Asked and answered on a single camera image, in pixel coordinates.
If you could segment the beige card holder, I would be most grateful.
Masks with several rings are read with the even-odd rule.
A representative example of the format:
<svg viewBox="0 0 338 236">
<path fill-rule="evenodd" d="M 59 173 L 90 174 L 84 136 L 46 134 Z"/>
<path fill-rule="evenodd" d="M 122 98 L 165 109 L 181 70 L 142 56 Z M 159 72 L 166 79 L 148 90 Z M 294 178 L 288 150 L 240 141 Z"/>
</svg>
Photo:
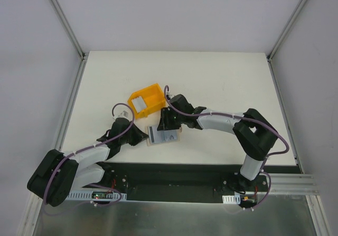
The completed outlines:
<svg viewBox="0 0 338 236">
<path fill-rule="evenodd" d="M 172 143 L 180 140 L 182 129 L 178 130 L 157 130 L 155 125 L 146 126 L 146 134 L 148 135 L 147 145 L 159 145 L 165 143 Z"/>
</svg>

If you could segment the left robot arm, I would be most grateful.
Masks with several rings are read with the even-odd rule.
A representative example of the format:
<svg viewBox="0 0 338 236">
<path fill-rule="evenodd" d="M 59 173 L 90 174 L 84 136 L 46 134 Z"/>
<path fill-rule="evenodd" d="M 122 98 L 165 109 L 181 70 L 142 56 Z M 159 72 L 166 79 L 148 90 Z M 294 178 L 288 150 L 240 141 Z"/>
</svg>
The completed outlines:
<svg viewBox="0 0 338 236">
<path fill-rule="evenodd" d="M 123 145 L 136 146 L 148 134 L 132 121 L 118 117 L 96 142 L 86 150 L 66 155 L 56 149 L 47 152 L 27 183 L 27 189 L 52 207 L 60 205 L 72 189 L 91 183 L 101 188 L 111 183 L 110 170 L 101 164 L 120 152 Z"/>
</svg>

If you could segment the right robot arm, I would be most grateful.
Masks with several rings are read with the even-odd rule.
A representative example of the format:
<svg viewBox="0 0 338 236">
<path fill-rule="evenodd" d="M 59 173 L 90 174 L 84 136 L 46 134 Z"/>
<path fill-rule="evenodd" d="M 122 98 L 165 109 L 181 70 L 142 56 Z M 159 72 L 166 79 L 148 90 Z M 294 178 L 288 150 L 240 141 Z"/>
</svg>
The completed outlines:
<svg viewBox="0 0 338 236">
<path fill-rule="evenodd" d="M 169 105 L 161 109 L 158 131 L 177 130 L 184 124 L 192 129 L 212 129 L 235 135 L 246 153 L 238 186 L 244 191 L 256 186 L 256 177 L 278 137 L 276 129 L 256 109 L 232 116 L 206 107 L 194 108 L 182 94 L 172 98 L 165 96 L 165 99 Z"/>
</svg>

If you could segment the white credit card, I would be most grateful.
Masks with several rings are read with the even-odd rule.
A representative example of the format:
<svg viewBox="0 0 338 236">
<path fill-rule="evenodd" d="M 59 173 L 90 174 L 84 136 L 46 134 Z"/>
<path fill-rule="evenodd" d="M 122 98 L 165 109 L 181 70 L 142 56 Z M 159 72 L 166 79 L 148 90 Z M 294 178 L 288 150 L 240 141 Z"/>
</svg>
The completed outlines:
<svg viewBox="0 0 338 236">
<path fill-rule="evenodd" d="M 162 142 L 161 132 L 159 132 L 157 130 L 156 126 L 149 126 L 148 127 L 148 135 L 149 135 L 149 143 L 151 145 L 159 144 L 159 143 Z"/>
<path fill-rule="evenodd" d="M 179 140 L 179 134 L 180 132 L 178 130 L 164 130 L 162 132 L 162 141 L 164 143 L 177 141 Z"/>
</svg>

